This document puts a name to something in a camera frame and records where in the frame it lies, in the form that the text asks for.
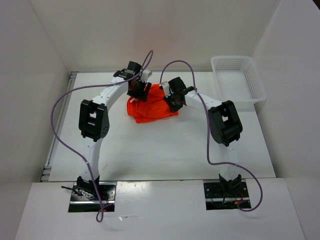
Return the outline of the orange shorts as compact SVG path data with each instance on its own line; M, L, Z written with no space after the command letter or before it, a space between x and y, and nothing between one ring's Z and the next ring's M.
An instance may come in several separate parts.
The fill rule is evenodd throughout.
M159 84L153 84L149 90L147 101L130 97L126 103L127 115L132 117L137 124L145 124L157 120L178 116L178 112L171 112L163 100L164 91Z

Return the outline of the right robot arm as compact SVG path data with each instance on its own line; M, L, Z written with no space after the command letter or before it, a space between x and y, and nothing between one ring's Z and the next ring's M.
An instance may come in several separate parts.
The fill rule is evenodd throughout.
M197 91L194 86L186 87L180 77L160 83L163 90L163 100L173 113L183 106L189 106L199 111L204 110L207 122L207 150L210 149L210 139L219 145L222 157L220 165L219 191L225 197L230 197L240 186L242 177L237 170L238 141L243 131L234 103L230 100L222 102Z

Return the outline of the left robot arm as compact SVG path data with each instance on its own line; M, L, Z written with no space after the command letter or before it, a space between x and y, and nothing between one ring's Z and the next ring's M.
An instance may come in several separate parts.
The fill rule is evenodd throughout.
M129 62L127 68L113 74L110 86L91 100L80 104L78 128L83 137L83 153L86 168L76 180L80 194L89 200L100 194L99 158L104 137L110 130L109 110L123 94L146 101L151 88L148 82L152 71L143 69L137 62Z

